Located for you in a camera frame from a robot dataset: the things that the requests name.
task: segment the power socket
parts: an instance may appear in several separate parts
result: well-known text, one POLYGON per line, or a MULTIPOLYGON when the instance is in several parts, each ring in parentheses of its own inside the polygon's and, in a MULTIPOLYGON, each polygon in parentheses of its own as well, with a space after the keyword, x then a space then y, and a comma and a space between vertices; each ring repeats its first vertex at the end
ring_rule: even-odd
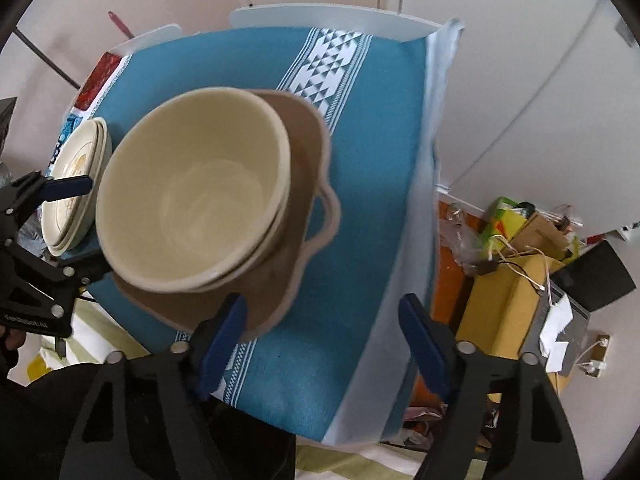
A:
MULTIPOLYGON (((596 341, 599 339, 606 339, 607 346, 596 345, 593 350, 591 350, 591 355, 589 357, 592 361, 602 361, 603 363, 607 362, 607 354, 609 353, 609 348, 611 348, 611 336, 609 334, 598 334, 596 341)), ((593 372, 585 372, 588 376, 591 377, 600 377, 600 374, 604 370, 602 368, 596 368, 593 372)))

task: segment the black pole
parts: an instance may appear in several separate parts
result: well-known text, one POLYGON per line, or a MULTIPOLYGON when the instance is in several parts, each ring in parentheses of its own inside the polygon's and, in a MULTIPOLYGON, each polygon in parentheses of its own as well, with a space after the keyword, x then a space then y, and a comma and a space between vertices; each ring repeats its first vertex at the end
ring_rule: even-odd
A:
POLYGON ((27 46, 29 50, 31 50, 36 56, 38 56, 41 60, 43 60, 46 64, 48 64, 56 73, 64 79, 67 83, 69 83, 76 90, 80 89, 80 85, 76 83, 73 79, 69 77, 69 75, 64 72, 58 65, 56 65, 52 60, 50 60, 46 54, 41 51, 37 46, 35 46, 29 38, 27 38, 23 33, 20 32, 18 27, 14 28, 14 34, 20 38, 20 40, 27 46))

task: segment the white paper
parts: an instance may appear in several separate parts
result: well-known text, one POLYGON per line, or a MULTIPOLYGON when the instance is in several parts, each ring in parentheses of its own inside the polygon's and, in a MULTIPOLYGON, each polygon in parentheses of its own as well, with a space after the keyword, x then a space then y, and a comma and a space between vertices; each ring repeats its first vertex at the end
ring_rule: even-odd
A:
POLYGON ((573 318, 574 313, 571 310, 569 297, 563 294, 562 298, 549 308, 545 324, 540 331, 540 353, 544 357, 549 356, 556 339, 558 339, 558 334, 565 329, 573 318))
POLYGON ((551 352, 549 352, 549 358, 546 360, 545 371, 547 373, 559 372, 560 370, 562 370, 564 354, 566 354, 566 349, 568 346, 568 341, 554 341, 554 344, 551 347, 551 352))

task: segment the finger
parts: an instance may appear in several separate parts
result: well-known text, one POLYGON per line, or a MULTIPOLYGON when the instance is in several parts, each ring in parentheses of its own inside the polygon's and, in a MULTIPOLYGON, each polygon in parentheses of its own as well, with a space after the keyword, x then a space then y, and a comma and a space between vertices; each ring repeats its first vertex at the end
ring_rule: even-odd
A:
POLYGON ((24 341, 27 339, 27 335, 22 330, 10 329, 9 335, 4 340, 4 346, 7 350, 17 350, 22 345, 24 345, 24 341))

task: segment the bowl rim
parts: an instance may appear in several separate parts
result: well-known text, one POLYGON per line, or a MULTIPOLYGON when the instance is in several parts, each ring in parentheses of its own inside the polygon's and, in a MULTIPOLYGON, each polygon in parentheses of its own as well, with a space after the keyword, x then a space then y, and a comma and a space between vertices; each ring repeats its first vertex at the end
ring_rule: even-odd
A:
POLYGON ((131 285, 143 290, 148 290, 149 292, 187 292, 193 288, 210 283, 213 280, 216 280, 219 276, 223 276, 226 272, 237 265, 239 261, 244 259, 248 253, 251 253, 256 248, 260 243, 260 240, 264 237, 264 232, 269 228, 274 216, 276 215, 278 206, 282 200, 282 195, 286 190, 287 180, 289 179, 289 136, 287 135, 282 119, 274 108, 267 103, 267 101, 249 91, 231 87, 205 87, 179 94, 145 114, 136 124, 134 124, 114 150, 110 163, 107 165, 102 176, 100 188, 98 189, 95 224, 100 247, 108 263, 113 267, 113 270, 131 285), (274 135, 276 139, 279 157, 278 174, 276 177, 276 183, 273 187, 273 192, 271 193, 262 215, 256 222, 254 229, 249 233, 244 243, 239 244, 235 250, 229 253, 223 260, 209 267, 209 269, 202 270, 201 272, 191 276, 170 280, 140 276, 134 270, 130 269, 125 262, 123 262, 110 241, 110 237, 112 235, 110 230, 112 230, 113 227, 108 221, 108 198, 106 198, 105 193, 108 191, 111 179, 113 178, 112 174, 116 171, 117 162, 119 158, 122 157, 123 150, 127 149, 127 147, 133 142, 133 139, 135 139, 136 136, 139 135, 139 132, 144 129, 146 124, 156 115, 162 114, 168 108, 173 107, 177 102, 202 94, 234 94, 245 102, 251 103, 254 109, 260 110, 265 115, 266 119, 272 126, 271 134, 274 135))

